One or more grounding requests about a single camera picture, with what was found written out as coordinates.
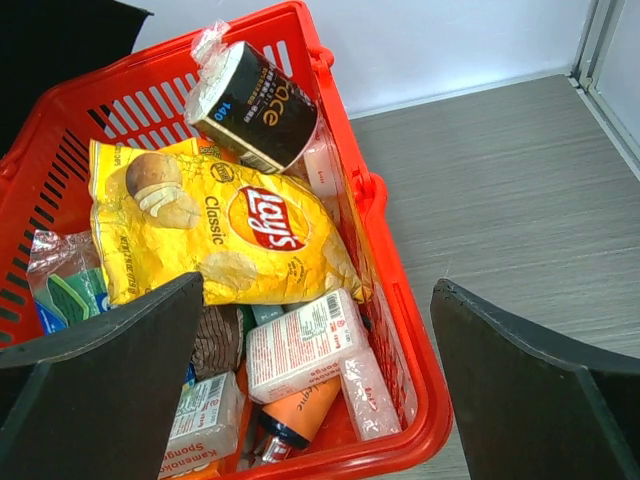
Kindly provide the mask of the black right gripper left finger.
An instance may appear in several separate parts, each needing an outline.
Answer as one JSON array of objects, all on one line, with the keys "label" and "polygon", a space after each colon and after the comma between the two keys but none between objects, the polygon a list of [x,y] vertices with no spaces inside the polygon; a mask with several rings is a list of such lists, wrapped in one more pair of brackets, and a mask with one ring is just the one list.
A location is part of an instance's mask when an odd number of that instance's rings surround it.
[{"label": "black right gripper left finger", "polygon": [[202,309],[187,273],[2,349],[2,478],[157,478]]}]

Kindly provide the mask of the black wrapped toilet paper roll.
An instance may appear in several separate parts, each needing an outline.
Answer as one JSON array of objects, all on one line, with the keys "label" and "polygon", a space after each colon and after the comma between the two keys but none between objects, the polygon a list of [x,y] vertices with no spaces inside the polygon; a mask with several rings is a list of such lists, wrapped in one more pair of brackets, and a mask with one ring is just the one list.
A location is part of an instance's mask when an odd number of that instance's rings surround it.
[{"label": "black wrapped toilet paper roll", "polygon": [[246,41],[207,48],[184,107],[188,124],[264,173],[304,153],[319,113],[305,91]]}]

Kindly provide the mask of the black folding umbrella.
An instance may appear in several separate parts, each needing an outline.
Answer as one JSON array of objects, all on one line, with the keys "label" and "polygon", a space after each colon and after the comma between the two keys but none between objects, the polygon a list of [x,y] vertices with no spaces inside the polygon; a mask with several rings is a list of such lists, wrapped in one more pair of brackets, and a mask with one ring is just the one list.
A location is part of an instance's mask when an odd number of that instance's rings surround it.
[{"label": "black folding umbrella", "polygon": [[3,1],[1,153],[44,92],[130,54],[150,15],[120,1]]}]

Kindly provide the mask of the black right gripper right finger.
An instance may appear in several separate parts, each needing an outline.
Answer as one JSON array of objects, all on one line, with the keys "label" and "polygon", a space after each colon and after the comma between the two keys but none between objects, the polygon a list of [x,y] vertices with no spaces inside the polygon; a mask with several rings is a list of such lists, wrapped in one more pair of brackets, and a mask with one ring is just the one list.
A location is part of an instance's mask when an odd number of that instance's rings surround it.
[{"label": "black right gripper right finger", "polygon": [[639,361],[439,280],[431,320],[473,479],[636,479]]}]

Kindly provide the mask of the yellow Lays chips bag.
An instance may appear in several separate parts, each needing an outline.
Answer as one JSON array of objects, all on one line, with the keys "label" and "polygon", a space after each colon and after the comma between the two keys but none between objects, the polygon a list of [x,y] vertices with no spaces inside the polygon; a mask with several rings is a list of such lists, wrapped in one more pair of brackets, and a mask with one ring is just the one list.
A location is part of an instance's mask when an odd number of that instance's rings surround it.
[{"label": "yellow Lays chips bag", "polygon": [[302,180],[201,154],[92,141],[91,230],[112,305],[179,276],[208,305],[309,302],[362,282],[323,203]]}]

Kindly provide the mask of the white wrapped sponge pack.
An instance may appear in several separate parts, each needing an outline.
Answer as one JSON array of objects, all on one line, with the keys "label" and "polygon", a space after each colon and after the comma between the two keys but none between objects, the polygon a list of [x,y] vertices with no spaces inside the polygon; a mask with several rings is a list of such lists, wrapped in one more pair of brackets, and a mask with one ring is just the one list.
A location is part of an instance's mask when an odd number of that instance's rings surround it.
[{"label": "white wrapped sponge pack", "polygon": [[335,290],[249,332],[249,397],[269,404],[317,385],[368,346],[357,303],[347,290]]}]

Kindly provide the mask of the clear green snack bag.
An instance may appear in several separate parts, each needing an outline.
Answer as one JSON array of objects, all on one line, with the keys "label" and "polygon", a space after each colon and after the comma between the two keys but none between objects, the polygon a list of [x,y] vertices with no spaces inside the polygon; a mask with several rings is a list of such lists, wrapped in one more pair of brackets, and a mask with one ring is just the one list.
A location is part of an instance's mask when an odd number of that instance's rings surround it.
[{"label": "clear green snack bag", "polygon": [[26,276],[45,334],[75,326],[110,309],[89,231],[60,235],[36,230]]}]

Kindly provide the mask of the red plastic shopping basket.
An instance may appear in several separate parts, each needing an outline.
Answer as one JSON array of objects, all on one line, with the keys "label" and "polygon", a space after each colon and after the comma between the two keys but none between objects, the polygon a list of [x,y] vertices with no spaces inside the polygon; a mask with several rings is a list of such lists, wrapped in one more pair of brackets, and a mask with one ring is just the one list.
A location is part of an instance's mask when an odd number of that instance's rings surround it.
[{"label": "red plastic shopping basket", "polygon": [[[320,41],[308,7],[282,2],[235,19],[230,41],[244,40],[301,86],[323,110],[335,147],[339,230],[367,290],[370,342],[397,409],[401,433],[357,440],[343,400],[332,406],[310,448],[269,467],[224,479],[359,479],[412,467],[446,443],[453,412],[385,219],[387,188],[358,148],[333,80],[332,52]],[[129,55],[45,93],[1,160],[1,343],[43,332],[26,278],[33,233],[73,233],[89,226],[91,140],[161,147],[193,135],[182,115],[195,84],[192,36]]]}]

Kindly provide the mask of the orange tube bottle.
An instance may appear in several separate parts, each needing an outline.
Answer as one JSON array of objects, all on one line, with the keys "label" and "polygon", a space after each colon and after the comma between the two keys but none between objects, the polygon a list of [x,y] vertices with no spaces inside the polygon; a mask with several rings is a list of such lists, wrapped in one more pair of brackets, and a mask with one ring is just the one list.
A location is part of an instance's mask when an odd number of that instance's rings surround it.
[{"label": "orange tube bottle", "polygon": [[258,422],[289,449],[305,450],[314,440],[341,388],[339,376],[265,405]]}]

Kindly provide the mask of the clear pink plastic box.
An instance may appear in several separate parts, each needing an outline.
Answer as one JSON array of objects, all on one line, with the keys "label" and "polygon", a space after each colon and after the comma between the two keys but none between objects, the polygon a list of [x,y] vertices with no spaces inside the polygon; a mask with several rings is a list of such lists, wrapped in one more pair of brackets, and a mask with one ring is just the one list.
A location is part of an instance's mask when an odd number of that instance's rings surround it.
[{"label": "clear pink plastic box", "polygon": [[340,377],[346,407],[359,441],[401,432],[398,414],[371,347],[341,360]]}]

